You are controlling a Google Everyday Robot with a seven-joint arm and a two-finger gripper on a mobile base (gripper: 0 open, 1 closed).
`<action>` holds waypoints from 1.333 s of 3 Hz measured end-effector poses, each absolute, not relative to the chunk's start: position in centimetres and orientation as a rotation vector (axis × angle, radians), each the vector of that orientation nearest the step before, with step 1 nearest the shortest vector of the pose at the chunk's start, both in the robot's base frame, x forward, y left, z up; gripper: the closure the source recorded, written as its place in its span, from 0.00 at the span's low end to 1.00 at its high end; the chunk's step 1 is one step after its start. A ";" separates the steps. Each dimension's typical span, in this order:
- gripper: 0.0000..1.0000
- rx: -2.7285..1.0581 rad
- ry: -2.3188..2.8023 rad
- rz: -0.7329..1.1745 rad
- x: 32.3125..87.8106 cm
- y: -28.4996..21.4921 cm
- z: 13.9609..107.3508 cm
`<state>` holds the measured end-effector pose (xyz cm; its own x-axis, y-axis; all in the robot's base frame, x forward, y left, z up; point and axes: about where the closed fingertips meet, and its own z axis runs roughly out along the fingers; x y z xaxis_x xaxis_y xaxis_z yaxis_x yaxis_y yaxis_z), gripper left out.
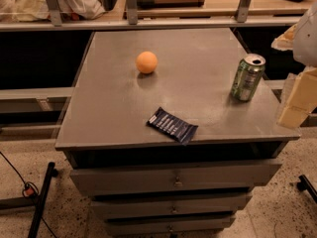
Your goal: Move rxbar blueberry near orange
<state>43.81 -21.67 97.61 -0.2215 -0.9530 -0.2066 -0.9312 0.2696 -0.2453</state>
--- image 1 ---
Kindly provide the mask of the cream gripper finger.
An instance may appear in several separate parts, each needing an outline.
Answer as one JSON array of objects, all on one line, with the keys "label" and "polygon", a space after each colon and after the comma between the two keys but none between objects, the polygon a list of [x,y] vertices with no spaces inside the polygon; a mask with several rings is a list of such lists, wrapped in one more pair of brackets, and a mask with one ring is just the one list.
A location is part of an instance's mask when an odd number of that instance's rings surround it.
[{"label": "cream gripper finger", "polygon": [[306,66],[298,75],[290,73],[284,82],[277,123],[298,128],[317,107],[317,68]]},{"label": "cream gripper finger", "polygon": [[271,43],[271,47],[278,51],[292,51],[296,27],[297,25],[294,24],[279,37],[275,38]]}]

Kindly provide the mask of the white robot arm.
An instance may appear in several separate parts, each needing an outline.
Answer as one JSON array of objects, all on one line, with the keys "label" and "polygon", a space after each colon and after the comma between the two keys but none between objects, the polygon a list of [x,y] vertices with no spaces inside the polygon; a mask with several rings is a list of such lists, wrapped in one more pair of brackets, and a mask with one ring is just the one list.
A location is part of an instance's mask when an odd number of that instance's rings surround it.
[{"label": "white robot arm", "polygon": [[293,58],[305,65],[293,84],[290,79],[285,83],[283,108],[277,120],[281,126],[297,128],[317,107],[317,2],[271,46],[279,51],[293,51]]}]

